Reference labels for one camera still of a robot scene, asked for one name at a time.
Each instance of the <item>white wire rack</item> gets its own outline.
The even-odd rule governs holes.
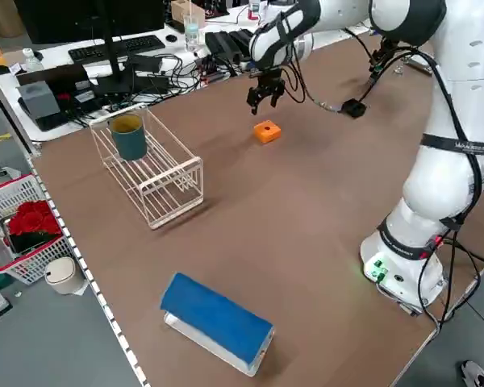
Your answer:
[[[142,118],[147,154],[126,161],[108,127],[121,114]],[[102,163],[120,184],[149,227],[156,229],[198,206],[204,199],[202,159],[195,156],[143,103],[90,122]]]

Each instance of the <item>keyboard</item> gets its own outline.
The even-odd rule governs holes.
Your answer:
[[[119,40],[114,42],[114,45],[117,57],[165,48],[165,44],[154,35]],[[69,50],[68,54],[70,55],[70,58],[72,58],[73,63],[79,65],[87,65],[89,63],[108,60],[105,44],[75,48]]]

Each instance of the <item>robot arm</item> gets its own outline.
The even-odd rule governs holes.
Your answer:
[[[476,193],[484,188],[484,2],[298,1],[259,29],[250,43],[261,71],[258,87],[251,88],[248,96],[254,114],[266,96],[273,95],[272,105],[276,104],[285,88],[278,66],[292,61],[291,44],[298,59],[307,57],[313,47],[312,32],[349,27],[369,16],[374,29],[390,41],[419,47],[431,40],[440,71],[439,78],[434,77],[438,81],[432,110],[415,165],[403,186],[403,198],[361,245],[365,275],[395,300],[420,312],[444,288],[435,246],[456,226],[448,221],[467,214]]]
[[[368,18],[369,0],[299,0],[253,36],[251,57],[260,70],[286,65],[292,59],[290,44],[296,46],[299,59],[313,47],[311,33],[340,30]]]
[[[298,0],[289,10],[255,32],[249,50],[261,72],[258,86],[248,93],[248,104],[256,114],[260,102],[272,96],[271,106],[285,93],[280,65],[307,58],[314,47],[313,32],[339,30],[355,25],[368,15],[369,0]]]

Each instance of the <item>gray device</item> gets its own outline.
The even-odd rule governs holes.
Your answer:
[[[53,92],[45,81],[20,86],[18,91],[33,119],[40,119],[61,111]]]

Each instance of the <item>computer monitor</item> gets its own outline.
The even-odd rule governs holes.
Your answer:
[[[98,79],[102,94],[147,89],[151,80],[119,68],[114,35],[164,26],[163,0],[15,0],[32,43],[68,43],[103,38],[112,75]]]
[[[59,44],[101,39],[104,30],[95,0],[15,0],[34,44]],[[163,0],[105,0],[112,35],[160,30]]]

